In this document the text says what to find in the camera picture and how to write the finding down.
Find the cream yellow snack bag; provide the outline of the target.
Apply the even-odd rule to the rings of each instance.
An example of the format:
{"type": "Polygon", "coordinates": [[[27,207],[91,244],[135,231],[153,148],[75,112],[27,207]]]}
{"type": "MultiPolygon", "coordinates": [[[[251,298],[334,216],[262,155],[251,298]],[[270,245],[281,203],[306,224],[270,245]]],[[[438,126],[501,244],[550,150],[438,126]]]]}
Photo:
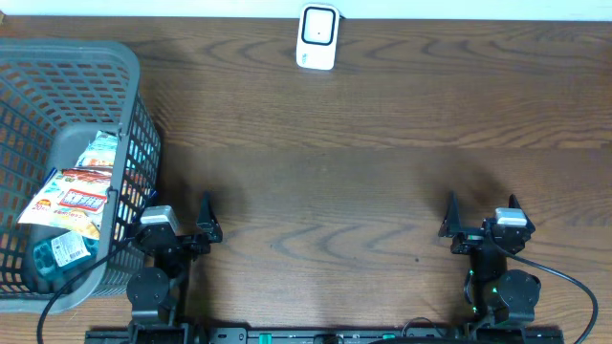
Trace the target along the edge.
{"type": "Polygon", "coordinates": [[[98,240],[111,177],[110,167],[57,170],[25,207],[18,223],[58,227],[98,240]]]}

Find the green orange snack packet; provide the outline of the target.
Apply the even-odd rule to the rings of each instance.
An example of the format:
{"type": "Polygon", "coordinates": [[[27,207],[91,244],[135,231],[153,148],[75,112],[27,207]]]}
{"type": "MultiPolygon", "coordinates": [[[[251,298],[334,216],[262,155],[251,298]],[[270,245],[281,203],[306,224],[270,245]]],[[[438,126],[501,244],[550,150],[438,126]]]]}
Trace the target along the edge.
{"type": "Polygon", "coordinates": [[[116,135],[98,131],[76,162],[76,167],[112,167],[119,139],[116,135]]]}

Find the teal blister pack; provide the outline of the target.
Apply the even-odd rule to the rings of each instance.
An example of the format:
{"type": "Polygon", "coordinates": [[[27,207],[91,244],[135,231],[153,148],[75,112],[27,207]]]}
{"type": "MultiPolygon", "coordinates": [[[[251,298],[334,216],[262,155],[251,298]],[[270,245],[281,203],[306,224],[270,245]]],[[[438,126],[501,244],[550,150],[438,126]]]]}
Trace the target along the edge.
{"type": "Polygon", "coordinates": [[[42,240],[33,246],[35,270],[47,281],[54,281],[65,271],[82,265],[97,254],[98,240],[73,231],[42,240]]]}

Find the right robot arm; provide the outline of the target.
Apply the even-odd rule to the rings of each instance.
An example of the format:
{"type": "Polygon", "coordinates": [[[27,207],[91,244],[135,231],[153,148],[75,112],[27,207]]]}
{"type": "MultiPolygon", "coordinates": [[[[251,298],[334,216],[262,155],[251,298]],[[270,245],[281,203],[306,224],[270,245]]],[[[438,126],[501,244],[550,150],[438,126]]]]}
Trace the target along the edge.
{"type": "Polygon", "coordinates": [[[465,226],[457,198],[450,194],[438,235],[451,240],[451,253],[470,258],[464,296],[475,307],[477,325],[524,327],[535,320],[541,283],[531,273],[509,269],[507,264],[508,258],[525,248],[535,230],[516,196],[480,226],[465,226]]]}

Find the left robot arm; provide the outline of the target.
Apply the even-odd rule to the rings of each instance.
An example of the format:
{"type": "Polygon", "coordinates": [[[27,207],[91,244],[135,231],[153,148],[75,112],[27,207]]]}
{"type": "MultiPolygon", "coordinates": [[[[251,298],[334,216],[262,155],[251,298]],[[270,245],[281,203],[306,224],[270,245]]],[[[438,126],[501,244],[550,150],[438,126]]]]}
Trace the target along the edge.
{"type": "Polygon", "coordinates": [[[153,265],[137,271],[127,285],[130,343],[208,342],[207,331],[184,316],[191,263],[223,240],[208,192],[196,226],[197,233],[180,235],[169,205],[149,206],[140,215],[133,246],[152,258],[153,265]]]}

